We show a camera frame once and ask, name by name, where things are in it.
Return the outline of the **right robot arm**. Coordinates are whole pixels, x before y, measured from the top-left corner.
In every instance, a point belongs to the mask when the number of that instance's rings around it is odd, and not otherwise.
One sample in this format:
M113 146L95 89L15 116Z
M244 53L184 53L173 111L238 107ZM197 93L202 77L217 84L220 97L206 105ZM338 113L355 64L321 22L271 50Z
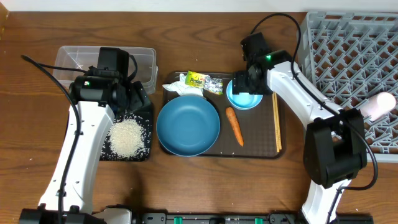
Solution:
M340 217L343 192L366 167L363 116L328 101L302 74L288 52L273 52L261 33L241 41L246 69L234 74L232 92L281 97L305 128L303 164L311 179L301 208L305 223L369 223Z

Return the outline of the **dark blue plate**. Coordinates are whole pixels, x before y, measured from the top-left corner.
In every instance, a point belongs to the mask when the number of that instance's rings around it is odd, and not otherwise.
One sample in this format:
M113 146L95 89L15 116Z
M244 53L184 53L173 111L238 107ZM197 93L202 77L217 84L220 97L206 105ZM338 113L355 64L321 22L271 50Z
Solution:
M156 132L164 149L176 156L203 154L217 141L221 130L215 107L199 96L179 96L164 105Z

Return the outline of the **white plastic cup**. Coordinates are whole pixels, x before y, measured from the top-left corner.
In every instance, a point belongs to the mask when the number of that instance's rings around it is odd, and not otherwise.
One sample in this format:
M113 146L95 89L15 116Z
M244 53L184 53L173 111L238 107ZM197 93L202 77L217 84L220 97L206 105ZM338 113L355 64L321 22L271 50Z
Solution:
M393 94L381 92L370 97L361 107L360 112L365 118L375 121L393 110L396 103L397 101Z

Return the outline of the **light blue small bowl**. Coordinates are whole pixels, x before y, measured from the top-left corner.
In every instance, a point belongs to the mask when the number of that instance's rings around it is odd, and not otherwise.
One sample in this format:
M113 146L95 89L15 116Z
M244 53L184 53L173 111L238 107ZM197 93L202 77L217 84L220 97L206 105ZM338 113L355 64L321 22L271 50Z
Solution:
M262 95L250 95L249 93L239 93L238 95L234 95L232 90L233 81L231 80L226 87L226 97L232 107L238 110L250 110L256 107L263 98Z

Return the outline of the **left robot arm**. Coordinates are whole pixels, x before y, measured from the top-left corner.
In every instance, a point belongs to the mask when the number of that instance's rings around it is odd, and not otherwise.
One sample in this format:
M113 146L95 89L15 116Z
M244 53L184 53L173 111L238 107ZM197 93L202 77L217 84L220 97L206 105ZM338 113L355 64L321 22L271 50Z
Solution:
M129 71L135 57L120 48L100 47L97 65L82 71L68 88L48 72L48 65L22 58L59 87L70 108L52 179L38 207L23 209L19 223L139 223L139 216L124 205L93 213L96 171L114 119L150 107L144 87L134 80L137 72Z

